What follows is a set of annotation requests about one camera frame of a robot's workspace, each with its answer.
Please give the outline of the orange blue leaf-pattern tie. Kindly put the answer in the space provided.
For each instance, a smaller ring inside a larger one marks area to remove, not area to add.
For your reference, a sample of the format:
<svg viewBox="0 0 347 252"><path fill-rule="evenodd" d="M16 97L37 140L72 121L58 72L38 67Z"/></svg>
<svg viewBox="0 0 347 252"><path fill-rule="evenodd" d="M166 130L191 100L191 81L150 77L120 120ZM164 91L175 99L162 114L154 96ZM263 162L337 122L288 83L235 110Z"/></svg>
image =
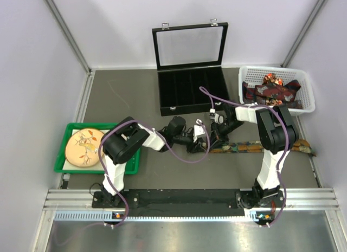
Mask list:
<svg viewBox="0 0 347 252"><path fill-rule="evenodd" d="M259 140L238 142L238 143L227 143L221 147L211 148L209 153L263 153L264 147ZM291 151L306 153L311 157L315 157L316 153L310 146L310 144L304 140L299 139L296 141Z"/></svg>

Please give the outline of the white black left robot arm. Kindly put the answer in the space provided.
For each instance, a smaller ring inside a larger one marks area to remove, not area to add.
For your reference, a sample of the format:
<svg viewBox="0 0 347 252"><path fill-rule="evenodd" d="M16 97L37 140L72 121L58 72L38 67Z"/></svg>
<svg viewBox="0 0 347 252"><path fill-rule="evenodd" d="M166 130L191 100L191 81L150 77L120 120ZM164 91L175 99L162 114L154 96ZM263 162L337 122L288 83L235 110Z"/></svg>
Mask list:
<svg viewBox="0 0 347 252"><path fill-rule="evenodd" d="M196 120L187 129L186 121L180 116L173 117L161 130L146 127L138 120L127 117L108 131L98 149L100 163L104 169L101 192L110 206L119 206L123 200L124 174L126 163L141 147L157 152L172 152L174 144L183 145L187 152L205 152L210 149L208 131L203 122Z"/></svg>

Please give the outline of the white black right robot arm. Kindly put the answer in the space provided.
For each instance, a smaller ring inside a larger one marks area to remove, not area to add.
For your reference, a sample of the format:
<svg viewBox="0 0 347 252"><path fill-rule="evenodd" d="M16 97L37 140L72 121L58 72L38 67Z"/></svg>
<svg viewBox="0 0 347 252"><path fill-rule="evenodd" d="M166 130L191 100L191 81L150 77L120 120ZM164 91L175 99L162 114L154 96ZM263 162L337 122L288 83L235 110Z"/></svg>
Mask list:
<svg viewBox="0 0 347 252"><path fill-rule="evenodd" d="M280 193L280 175L284 161L299 133L286 105L273 108L262 105L242 105L233 107L223 104L225 116L210 111L210 149L226 145L228 134L245 122L258 127L259 138L264 148L260 173L252 190L240 191L238 201L241 207L251 209L257 205L266 206Z"/></svg>

